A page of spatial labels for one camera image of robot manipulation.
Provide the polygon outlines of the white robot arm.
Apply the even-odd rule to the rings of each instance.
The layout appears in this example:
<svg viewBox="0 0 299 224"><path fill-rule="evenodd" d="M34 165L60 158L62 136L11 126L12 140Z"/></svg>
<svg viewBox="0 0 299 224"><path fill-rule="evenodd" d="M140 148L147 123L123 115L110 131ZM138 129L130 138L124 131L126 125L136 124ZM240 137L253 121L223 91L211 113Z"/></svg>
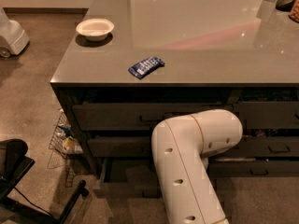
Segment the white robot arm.
<svg viewBox="0 0 299 224"><path fill-rule="evenodd" d="M152 156L170 224L229 224L206 173L208 158L238 144L238 117L223 109L161 121Z"/></svg>

